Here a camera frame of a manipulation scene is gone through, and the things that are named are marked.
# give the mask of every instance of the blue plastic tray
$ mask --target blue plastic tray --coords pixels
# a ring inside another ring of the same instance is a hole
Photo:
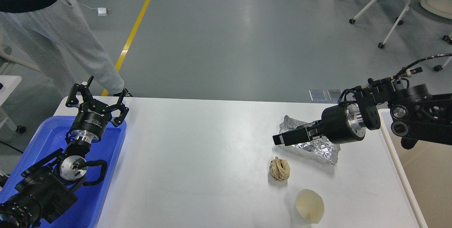
[[[14,187],[22,180],[20,175],[24,170],[58,148],[65,149],[66,142],[64,138],[74,119],[75,117],[72,116],[54,116],[42,122],[6,182],[5,187],[0,191],[0,203],[7,201],[9,197],[17,193]],[[108,123],[102,140],[92,143],[91,151],[86,155],[86,160],[103,159],[108,162],[105,180],[96,186],[82,186],[79,188],[76,191],[79,200],[52,224],[42,219],[40,227],[94,228],[96,226],[118,161],[119,152],[124,142],[125,131],[125,121],[117,128]],[[86,172],[86,181],[96,180],[99,177],[99,173],[99,167],[89,167]]]

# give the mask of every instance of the white table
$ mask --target white table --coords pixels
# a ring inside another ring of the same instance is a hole
[[[3,84],[3,88],[0,89],[0,106],[5,102],[8,96],[10,96],[14,89],[16,89],[21,80],[22,77],[20,76],[0,75],[0,83]],[[0,107],[0,128],[5,123],[10,127],[11,130],[17,130],[17,126],[14,124],[8,114],[6,114],[6,112]]]
[[[76,115],[65,101],[55,115]],[[290,213],[305,188],[323,198],[325,214],[319,224],[302,227],[426,227],[422,215],[416,220],[417,204],[410,204],[412,192],[405,192],[381,131],[342,144],[335,166],[274,146],[272,135],[284,115],[310,122],[329,104],[145,98],[125,103],[126,138],[97,228],[300,227]],[[286,183],[268,173],[275,156],[289,162]]]

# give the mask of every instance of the gray floor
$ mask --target gray floor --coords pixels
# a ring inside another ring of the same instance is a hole
[[[84,8],[115,63],[145,0],[78,1],[111,10],[100,17]],[[368,1],[151,0],[120,74],[137,97],[311,102],[310,89],[351,88],[369,77],[393,75],[416,59],[452,51],[441,41],[452,33],[451,21],[434,21],[438,17],[416,4],[378,49],[405,0],[379,0],[350,25],[348,19]],[[13,55],[30,60],[10,45]],[[82,67],[68,61],[86,81]],[[423,63],[425,72],[411,83],[426,83],[432,94],[452,92],[452,64],[439,73],[431,70],[443,62]],[[61,97],[40,73],[16,66],[11,75],[23,80],[2,107],[28,130],[19,135],[3,127],[0,140],[24,149]],[[95,83],[91,89],[100,95],[103,88]],[[0,153],[0,169],[11,172],[20,156],[5,146]]]

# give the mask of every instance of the yellow floor line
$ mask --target yellow floor line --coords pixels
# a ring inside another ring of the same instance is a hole
[[[124,59],[126,58],[127,52],[129,51],[130,45],[135,37],[135,34],[137,33],[137,30],[141,24],[144,14],[146,13],[146,9],[149,5],[149,2],[150,2],[150,0],[144,1],[140,14],[138,15],[137,20],[135,21],[135,24],[132,28],[132,31],[129,34],[129,38],[127,38],[126,45],[124,45],[124,48],[121,51],[121,55],[119,56],[118,61],[116,62],[115,68],[117,71],[119,71],[119,69],[123,65]],[[104,89],[102,91],[102,96],[107,96],[107,95],[108,95],[108,91],[106,89]]]

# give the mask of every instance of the crumpled brown paper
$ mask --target crumpled brown paper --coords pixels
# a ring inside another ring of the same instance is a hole
[[[275,159],[270,162],[270,174],[277,181],[286,181],[290,176],[290,167],[287,160],[275,157]]]

